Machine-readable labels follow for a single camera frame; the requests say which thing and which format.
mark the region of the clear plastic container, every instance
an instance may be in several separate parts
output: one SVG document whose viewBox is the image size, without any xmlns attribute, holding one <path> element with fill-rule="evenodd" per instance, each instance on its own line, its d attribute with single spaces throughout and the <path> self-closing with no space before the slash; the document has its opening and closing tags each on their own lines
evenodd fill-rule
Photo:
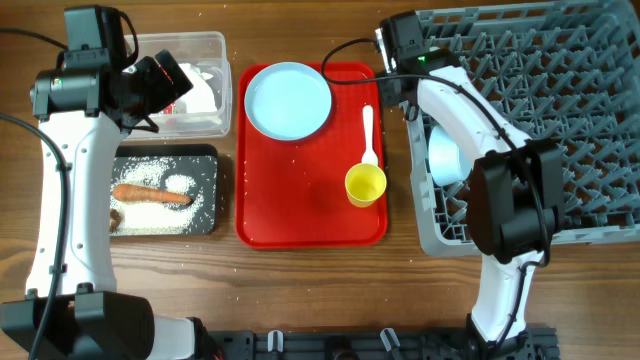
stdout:
<svg viewBox="0 0 640 360">
<path fill-rule="evenodd" d="M 126 36 L 131 49 L 133 38 Z M 138 35 L 140 54 L 154 57 L 166 49 L 178 64 L 189 63 L 201 73 L 210 74 L 206 80 L 215 99 L 216 111 L 197 113 L 153 114 L 151 119 L 158 124 L 160 132 L 133 131 L 126 140 L 178 140 L 222 137 L 231 126 L 231 68 L 227 61 L 224 36 L 217 31 Z"/>
</svg>

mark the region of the red cutting board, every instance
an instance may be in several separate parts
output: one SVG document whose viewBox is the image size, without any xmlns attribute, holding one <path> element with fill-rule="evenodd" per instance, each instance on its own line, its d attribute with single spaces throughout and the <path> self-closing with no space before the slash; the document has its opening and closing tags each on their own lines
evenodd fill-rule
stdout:
<svg viewBox="0 0 640 360">
<path fill-rule="evenodd" d="M 320 64 L 307 64 L 320 71 Z M 333 85 L 329 119 L 302 140 L 278 141 L 249 122 L 244 95 L 251 79 L 268 65 L 248 68 L 238 86 L 235 225 L 240 240 L 255 249 L 371 245 L 387 231 L 386 193 L 368 208 L 347 199 L 347 171 L 365 149 L 362 107 L 374 109 L 373 146 L 384 169 L 378 87 L 375 83 Z M 371 78 L 362 63 L 331 63 L 337 80 Z"/>
</svg>

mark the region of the wooden table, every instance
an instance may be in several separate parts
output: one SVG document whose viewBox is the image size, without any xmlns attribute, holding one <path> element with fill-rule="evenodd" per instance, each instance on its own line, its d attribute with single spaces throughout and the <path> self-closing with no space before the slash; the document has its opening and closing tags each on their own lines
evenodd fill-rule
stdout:
<svg viewBox="0 0 640 360">
<path fill-rule="evenodd" d="M 23 2 L 3 2 L 1 26 L 65 41 L 63 6 L 56 5 L 62 1 L 54 5 L 26 1 L 40 6 Z M 221 31 L 237 81 L 244 69 L 256 63 L 320 61 L 337 44 L 372 36 L 380 19 L 408 9 L 513 0 L 157 2 L 167 4 L 111 3 L 129 14 L 138 33 Z M 0 39 L 0 111 L 35 124 L 29 88 L 38 71 L 54 66 L 56 49 L 23 37 L 2 35 Z M 345 50 L 336 60 L 365 61 L 376 70 L 381 68 L 378 55 L 367 46 Z M 233 230 L 232 130 L 225 138 L 207 141 L 220 154 L 231 156 L 221 162 L 221 175 L 227 180 L 219 183 L 224 210 L 218 213 L 217 230 L 210 236 L 114 239 L 111 253 L 119 291 L 146 297 L 158 314 L 199 317 L 210 330 L 463 326 L 478 292 L 480 259 L 429 257 L 420 249 L 401 111 L 386 110 L 383 122 L 390 226 L 379 244 L 269 252 L 244 246 Z M 41 157 L 39 142 L 32 135 L 0 124 L 2 302 L 23 297 L 33 261 Z M 564 359 L 637 359 L 639 308 L 640 243 L 559 246 L 554 247 L 552 265 L 535 276 L 526 316 L 530 323 L 558 329 Z M 21 348 L 0 335 L 0 359 L 24 358 Z"/>
</svg>

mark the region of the gray dish rack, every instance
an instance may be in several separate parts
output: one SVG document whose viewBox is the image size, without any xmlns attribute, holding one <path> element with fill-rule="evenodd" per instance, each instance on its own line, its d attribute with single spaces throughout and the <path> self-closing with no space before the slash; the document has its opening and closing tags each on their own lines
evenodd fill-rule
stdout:
<svg viewBox="0 0 640 360">
<path fill-rule="evenodd" d="M 460 54 L 476 88 L 508 121 L 563 149 L 566 223 L 553 244 L 640 240 L 640 26 L 633 6 L 565 0 L 417 14 L 426 45 Z M 401 107 L 407 111 L 407 103 Z M 436 124 L 424 113 L 407 122 L 420 243 L 435 256 L 478 254 L 465 224 L 468 185 L 434 186 L 428 171 Z"/>
</svg>

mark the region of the blue plate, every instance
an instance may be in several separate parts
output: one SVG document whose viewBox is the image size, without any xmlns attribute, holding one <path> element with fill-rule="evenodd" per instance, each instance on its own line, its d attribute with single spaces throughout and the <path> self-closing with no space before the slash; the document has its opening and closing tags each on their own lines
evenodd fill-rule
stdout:
<svg viewBox="0 0 640 360">
<path fill-rule="evenodd" d="M 249 83 L 244 110 L 251 124 L 265 136 L 299 140 L 327 121 L 331 91 L 322 75 L 307 65 L 274 64 Z"/>
</svg>

